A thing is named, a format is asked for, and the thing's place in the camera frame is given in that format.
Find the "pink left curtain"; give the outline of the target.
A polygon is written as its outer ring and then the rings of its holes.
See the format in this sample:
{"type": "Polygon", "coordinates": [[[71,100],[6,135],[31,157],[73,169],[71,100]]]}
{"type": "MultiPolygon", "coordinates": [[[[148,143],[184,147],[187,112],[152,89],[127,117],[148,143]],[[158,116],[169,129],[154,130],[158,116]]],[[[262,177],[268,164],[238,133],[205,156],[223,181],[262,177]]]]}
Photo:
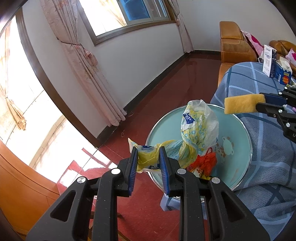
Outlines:
{"type": "Polygon", "coordinates": [[[78,35],[76,1],[40,1],[43,13],[77,81],[108,126],[118,126],[126,112],[120,107],[95,55],[83,47],[78,35]]]}

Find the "teal cartoon trash bin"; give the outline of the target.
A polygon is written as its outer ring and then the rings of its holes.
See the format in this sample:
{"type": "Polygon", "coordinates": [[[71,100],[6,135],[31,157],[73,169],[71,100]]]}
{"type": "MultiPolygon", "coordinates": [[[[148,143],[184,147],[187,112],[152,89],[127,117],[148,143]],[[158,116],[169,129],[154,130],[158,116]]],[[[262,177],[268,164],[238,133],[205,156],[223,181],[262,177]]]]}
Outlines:
{"type": "MultiPolygon", "coordinates": [[[[217,165],[212,176],[220,178],[232,191],[244,178],[252,159],[251,137],[243,122],[234,114],[225,114],[224,108],[208,104],[219,121],[218,140],[213,151],[217,165]]],[[[154,146],[166,140],[181,139],[181,119],[185,106],[164,115],[152,128],[145,142],[154,146]]]]}

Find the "yellow sponge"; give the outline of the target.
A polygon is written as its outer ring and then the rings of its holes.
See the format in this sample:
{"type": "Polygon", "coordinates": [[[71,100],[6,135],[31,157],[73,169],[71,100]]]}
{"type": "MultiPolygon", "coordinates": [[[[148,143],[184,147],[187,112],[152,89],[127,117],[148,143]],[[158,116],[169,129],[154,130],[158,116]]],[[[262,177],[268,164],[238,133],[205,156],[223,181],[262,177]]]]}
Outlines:
{"type": "Polygon", "coordinates": [[[256,105],[258,103],[266,103],[263,94],[248,94],[226,97],[224,99],[224,113],[237,114],[237,113],[255,113],[256,105]]]}

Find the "pink right curtain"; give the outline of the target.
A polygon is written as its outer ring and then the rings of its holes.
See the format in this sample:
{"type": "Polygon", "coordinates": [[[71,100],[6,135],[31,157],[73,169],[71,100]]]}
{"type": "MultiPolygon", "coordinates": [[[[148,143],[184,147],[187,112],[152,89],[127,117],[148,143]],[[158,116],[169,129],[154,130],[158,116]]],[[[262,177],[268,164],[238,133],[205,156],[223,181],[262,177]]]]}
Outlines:
{"type": "Polygon", "coordinates": [[[183,50],[185,53],[190,53],[194,50],[193,44],[189,35],[189,32],[185,26],[185,20],[181,14],[180,7],[176,0],[168,0],[166,4],[168,7],[168,12],[171,20],[174,20],[180,34],[180,39],[182,42],[183,50]]]}

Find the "blue plaid tablecloth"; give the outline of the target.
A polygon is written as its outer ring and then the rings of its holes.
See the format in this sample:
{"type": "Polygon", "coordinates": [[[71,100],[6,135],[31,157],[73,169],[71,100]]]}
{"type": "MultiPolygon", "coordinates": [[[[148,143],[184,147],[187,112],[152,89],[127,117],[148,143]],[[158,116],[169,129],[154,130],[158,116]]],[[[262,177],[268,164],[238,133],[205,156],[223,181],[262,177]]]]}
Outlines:
{"type": "MultiPolygon", "coordinates": [[[[284,89],[262,72],[263,65],[243,62],[231,66],[211,103],[224,106],[230,96],[274,93],[284,89]]],[[[295,214],[295,143],[283,136],[276,119],[262,113],[241,113],[252,141],[252,161],[235,194],[275,240],[295,214]]]]}

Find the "blue Look milk carton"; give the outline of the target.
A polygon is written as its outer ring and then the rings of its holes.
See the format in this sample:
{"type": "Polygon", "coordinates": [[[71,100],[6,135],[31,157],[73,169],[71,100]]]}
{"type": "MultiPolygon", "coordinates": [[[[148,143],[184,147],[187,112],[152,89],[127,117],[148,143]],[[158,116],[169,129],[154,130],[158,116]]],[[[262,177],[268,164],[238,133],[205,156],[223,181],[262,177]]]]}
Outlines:
{"type": "Polygon", "coordinates": [[[281,57],[276,61],[275,64],[275,79],[282,85],[290,85],[292,80],[292,68],[290,62],[281,57]]]}

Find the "pink floral pillow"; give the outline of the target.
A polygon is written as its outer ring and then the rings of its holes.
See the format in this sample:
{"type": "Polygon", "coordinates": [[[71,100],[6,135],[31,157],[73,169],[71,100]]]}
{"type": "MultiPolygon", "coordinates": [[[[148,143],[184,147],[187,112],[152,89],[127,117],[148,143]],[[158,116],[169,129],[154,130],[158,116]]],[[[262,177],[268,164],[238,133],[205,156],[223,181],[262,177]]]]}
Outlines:
{"type": "Polygon", "coordinates": [[[256,55],[260,57],[262,52],[264,51],[264,46],[260,44],[260,42],[249,32],[246,32],[246,31],[241,31],[241,32],[243,36],[246,38],[246,40],[248,41],[248,43],[256,52],[256,55]]]}
{"type": "Polygon", "coordinates": [[[288,54],[285,56],[285,58],[290,61],[290,63],[296,67],[296,52],[293,50],[293,48],[290,49],[288,54]]]}

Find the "brown leather chaise sofa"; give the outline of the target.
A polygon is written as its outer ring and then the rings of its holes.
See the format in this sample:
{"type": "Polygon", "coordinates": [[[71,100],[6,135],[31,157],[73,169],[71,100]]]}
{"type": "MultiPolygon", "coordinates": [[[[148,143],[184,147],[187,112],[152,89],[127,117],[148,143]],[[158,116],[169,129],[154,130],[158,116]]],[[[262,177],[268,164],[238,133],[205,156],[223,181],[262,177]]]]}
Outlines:
{"type": "Polygon", "coordinates": [[[220,52],[218,85],[230,67],[241,62],[256,62],[257,55],[243,36],[239,26],[232,21],[220,21],[220,52]]]}

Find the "yellow white patterned bag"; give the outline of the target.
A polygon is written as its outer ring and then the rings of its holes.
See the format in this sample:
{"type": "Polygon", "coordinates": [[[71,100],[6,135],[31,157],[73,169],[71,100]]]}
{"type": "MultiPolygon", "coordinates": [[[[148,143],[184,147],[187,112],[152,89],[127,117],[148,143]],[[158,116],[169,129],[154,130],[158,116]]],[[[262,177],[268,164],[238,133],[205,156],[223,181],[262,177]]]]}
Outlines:
{"type": "Polygon", "coordinates": [[[210,107],[203,100],[188,102],[181,119],[180,140],[166,140],[154,146],[141,146],[128,139],[129,150],[138,150],[137,172],[158,169],[159,150],[165,147],[168,157],[178,160],[187,168],[198,155],[204,155],[218,140],[219,122],[210,107]]]}

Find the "wood framed window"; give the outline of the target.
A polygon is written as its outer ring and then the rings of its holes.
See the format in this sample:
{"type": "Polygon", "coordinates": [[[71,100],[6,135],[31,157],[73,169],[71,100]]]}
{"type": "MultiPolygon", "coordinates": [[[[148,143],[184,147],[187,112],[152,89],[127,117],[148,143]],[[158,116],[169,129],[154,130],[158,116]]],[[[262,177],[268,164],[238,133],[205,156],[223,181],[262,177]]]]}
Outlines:
{"type": "Polygon", "coordinates": [[[77,1],[78,12],[95,46],[133,31],[175,23],[168,1],[77,1]]]}

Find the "pink curtain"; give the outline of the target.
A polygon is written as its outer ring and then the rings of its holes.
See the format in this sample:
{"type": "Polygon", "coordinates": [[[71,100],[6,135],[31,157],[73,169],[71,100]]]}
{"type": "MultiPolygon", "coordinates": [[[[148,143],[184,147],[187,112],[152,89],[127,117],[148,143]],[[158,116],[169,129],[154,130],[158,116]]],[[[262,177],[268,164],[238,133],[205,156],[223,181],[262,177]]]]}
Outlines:
{"type": "Polygon", "coordinates": [[[120,107],[95,55],[83,47],[78,35],[76,1],[40,1],[43,13],[77,81],[108,126],[118,126],[126,112],[120,107]]]}
{"type": "Polygon", "coordinates": [[[189,32],[185,26],[185,20],[181,14],[180,7],[176,0],[168,0],[166,4],[168,7],[168,12],[171,20],[174,20],[180,34],[180,39],[182,42],[183,50],[185,53],[190,53],[194,50],[193,44],[189,35],[189,32]]]}

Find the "tall dark blue milk carton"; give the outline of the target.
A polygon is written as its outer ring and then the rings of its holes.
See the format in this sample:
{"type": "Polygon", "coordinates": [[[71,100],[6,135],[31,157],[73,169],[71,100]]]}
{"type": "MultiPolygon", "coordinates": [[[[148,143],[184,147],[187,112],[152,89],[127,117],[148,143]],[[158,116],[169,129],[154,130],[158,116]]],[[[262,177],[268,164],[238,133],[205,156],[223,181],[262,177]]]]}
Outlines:
{"type": "Polygon", "coordinates": [[[262,72],[270,78],[274,78],[276,63],[276,49],[269,45],[264,45],[263,69],[262,72]]]}

